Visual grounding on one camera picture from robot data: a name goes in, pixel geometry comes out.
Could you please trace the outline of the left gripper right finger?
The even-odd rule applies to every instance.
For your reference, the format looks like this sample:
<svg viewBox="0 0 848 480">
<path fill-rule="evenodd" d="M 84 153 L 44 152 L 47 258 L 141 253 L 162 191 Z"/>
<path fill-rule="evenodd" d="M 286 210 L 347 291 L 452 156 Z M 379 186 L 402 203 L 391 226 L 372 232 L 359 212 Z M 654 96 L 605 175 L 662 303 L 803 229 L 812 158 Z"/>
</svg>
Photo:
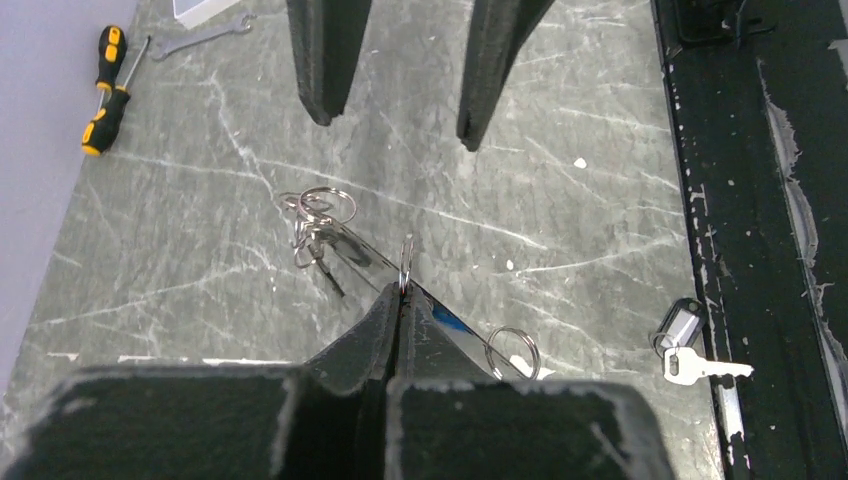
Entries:
<svg viewBox="0 0 848 480">
<path fill-rule="evenodd" d="M 626 384 L 425 378 L 397 352 L 387 479 L 673 479 L 659 422 Z"/>
</svg>

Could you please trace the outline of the black tag key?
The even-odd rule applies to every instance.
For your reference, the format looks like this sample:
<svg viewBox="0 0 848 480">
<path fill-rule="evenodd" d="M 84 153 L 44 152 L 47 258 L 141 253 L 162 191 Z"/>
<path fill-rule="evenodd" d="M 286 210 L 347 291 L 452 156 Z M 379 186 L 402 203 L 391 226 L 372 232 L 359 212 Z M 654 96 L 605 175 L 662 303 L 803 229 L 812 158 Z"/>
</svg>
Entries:
<svg viewBox="0 0 848 480">
<path fill-rule="evenodd" d="M 681 386 L 692 386 L 706 377 L 750 377 L 750 365 L 708 360 L 694 348 L 707 320 L 705 307 L 693 298 L 672 303 L 649 343 L 662 359 L 663 377 Z"/>
</svg>

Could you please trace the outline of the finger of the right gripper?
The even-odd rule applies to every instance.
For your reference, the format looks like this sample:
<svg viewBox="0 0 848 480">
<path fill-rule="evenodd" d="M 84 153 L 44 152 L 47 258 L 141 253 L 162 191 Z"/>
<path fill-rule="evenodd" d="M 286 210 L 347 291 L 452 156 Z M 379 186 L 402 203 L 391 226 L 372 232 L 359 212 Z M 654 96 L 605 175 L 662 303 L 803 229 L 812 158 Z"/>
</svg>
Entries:
<svg viewBox="0 0 848 480">
<path fill-rule="evenodd" d="M 480 148 L 515 59 L 552 0 L 476 0 L 461 82 L 456 133 Z"/>
<path fill-rule="evenodd" d="M 328 126 L 344 112 L 372 2 L 286 4 L 299 98 L 316 124 Z"/>
</svg>

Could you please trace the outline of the blue tag key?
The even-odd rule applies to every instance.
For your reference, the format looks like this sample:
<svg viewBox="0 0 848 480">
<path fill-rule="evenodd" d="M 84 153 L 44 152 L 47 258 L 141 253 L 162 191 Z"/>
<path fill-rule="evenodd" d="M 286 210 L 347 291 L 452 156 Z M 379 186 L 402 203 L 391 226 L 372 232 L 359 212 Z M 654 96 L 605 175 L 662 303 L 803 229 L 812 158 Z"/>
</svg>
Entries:
<svg viewBox="0 0 848 480">
<path fill-rule="evenodd" d="M 444 307 L 442 304 L 434 305 L 432 309 L 432 314 L 436 321 L 446 327 L 464 333 L 473 332 L 473 330 L 464 321 L 462 321 L 452 311 Z"/>
</svg>

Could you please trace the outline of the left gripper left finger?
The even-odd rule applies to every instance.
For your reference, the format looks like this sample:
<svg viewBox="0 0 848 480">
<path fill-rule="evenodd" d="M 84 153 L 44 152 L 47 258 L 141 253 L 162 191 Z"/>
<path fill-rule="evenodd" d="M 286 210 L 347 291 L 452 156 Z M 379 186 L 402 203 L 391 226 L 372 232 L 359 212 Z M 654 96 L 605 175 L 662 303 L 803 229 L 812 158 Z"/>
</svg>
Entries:
<svg viewBox="0 0 848 480">
<path fill-rule="evenodd" d="M 402 295 L 311 362 L 101 366 L 48 395 L 6 479 L 379 479 Z"/>
</svg>

